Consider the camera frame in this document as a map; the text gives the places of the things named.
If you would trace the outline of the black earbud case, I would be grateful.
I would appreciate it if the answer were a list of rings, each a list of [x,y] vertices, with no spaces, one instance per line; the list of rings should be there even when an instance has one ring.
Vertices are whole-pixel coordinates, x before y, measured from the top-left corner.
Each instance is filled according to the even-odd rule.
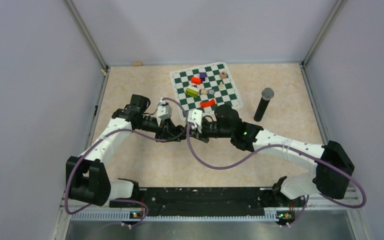
[[[191,124],[188,124],[186,125],[182,130],[181,132],[179,133],[180,136],[186,136],[186,135],[190,135],[191,133],[191,130],[192,130],[192,125]]]

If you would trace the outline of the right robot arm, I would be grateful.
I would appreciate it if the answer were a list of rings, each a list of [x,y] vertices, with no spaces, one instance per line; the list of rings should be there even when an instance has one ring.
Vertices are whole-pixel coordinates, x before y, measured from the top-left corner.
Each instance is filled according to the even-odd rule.
[[[215,121],[204,119],[203,111],[189,110],[189,136],[208,143],[211,138],[229,138],[230,143],[251,156],[267,154],[307,169],[293,177],[282,177],[274,185],[273,200],[287,206],[303,195],[321,194],[342,200],[355,166],[342,145],[330,140],[327,144],[311,144],[275,134],[259,125],[242,121],[239,113],[227,104],[215,110]]]

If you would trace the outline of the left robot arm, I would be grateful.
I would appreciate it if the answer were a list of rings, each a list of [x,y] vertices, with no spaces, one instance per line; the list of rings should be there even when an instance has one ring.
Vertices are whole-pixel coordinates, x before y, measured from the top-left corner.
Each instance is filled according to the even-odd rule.
[[[140,202],[135,182],[128,179],[110,180],[106,168],[121,144],[136,134],[157,143],[179,142],[186,134],[185,127],[176,132],[171,120],[169,103],[179,102],[163,97],[158,103],[156,116],[147,115],[149,98],[133,94],[130,103],[117,109],[108,125],[94,143],[79,156],[71,156],[66,162],[66,187],[64,204],[76,200],[86,206],[103,206],[107,201],[121,199],[127,206]]]

